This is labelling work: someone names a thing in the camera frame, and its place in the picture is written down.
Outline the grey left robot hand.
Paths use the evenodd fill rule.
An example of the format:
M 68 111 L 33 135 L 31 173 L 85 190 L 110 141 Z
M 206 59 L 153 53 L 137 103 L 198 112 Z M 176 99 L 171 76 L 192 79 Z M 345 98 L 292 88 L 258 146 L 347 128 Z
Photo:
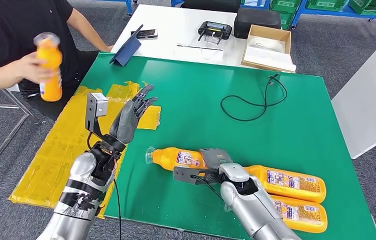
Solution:
M 132 99 L 130 99 L 120 110 L 113 121 L 109 134 L 120 140 L 123 144 L 128 144 L 133 140 L 135 130 L 139 120 L 157 97 L 146 98 L 147 94 L 154 89 L 154 85 L 144 86 Z

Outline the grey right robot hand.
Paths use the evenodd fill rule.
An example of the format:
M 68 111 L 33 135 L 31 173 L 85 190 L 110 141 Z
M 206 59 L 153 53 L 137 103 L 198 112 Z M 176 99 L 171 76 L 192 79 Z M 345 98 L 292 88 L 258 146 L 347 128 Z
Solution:
M 229 154 L 220 148 L 202 148 L 199 149 L 199 153 L 204 160 L 206 170 L 203 171 L 204 177 L 228 175 L 226 170 L 220 170 L 223 164 L 232 164 L 233 160 Z

